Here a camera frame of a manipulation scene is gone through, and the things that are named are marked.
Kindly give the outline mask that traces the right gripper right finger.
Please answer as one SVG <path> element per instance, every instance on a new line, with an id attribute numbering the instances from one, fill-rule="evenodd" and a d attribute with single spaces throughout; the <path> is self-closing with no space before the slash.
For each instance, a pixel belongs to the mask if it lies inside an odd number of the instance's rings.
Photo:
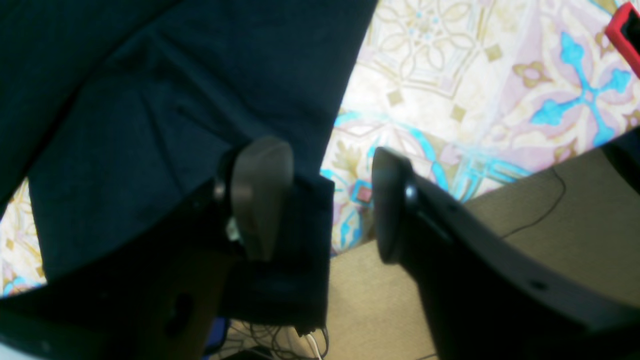
<path id="1" fill-rule="evenodd" d="M 639 308 L 615 301 L 510 246 L 410 160 L 372 160 L 382 261 L 416 282 L 441 360 L 637 360 Z"/>

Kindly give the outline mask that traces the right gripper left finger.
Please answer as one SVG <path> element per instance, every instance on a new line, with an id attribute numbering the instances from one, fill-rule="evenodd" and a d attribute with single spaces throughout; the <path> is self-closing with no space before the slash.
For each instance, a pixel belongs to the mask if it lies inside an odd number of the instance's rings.
<path id="1" fill-rule="evenodd" d="M 211 178 L 144 233 L 1 300 L 10 360 L 199 360 L 229 274 L 274 257 L 294 182 L 288 142 L 227 152 Z"/>

